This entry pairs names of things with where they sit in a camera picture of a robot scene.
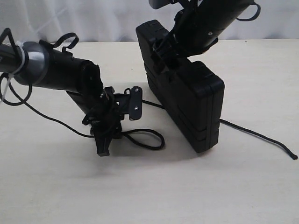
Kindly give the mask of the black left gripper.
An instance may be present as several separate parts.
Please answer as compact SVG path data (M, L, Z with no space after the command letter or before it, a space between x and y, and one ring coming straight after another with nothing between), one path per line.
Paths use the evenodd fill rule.
M109 146L113 139L120 139L128 105L128 95L114 93L113 88L105 88L98 98L91 95L66 92L84 112L82 124L90 125L90 134L95 139L97 155L109 156Z

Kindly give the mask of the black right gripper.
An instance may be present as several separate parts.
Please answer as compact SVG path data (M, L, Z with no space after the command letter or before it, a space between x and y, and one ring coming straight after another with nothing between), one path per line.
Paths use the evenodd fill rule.
M255 2L253 0L179 0L182 9L168 31L158 20L151 22L153 67L176 67L177 60L201 55L214 46L219 35Z

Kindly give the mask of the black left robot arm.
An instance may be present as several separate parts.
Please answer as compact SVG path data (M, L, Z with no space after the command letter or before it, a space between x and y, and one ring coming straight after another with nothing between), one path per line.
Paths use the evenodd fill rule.
M0 44L1 80L19 99L10 102L0 92L1 102L26 105L34 87L65 91L85 114L82 123L90 126L89 138L96 142L97 155L108 156L112 139L119 138L121 120L126 114L128 95L105 87L100 68L90 60L75 58L58 43L25 42L23 45Z

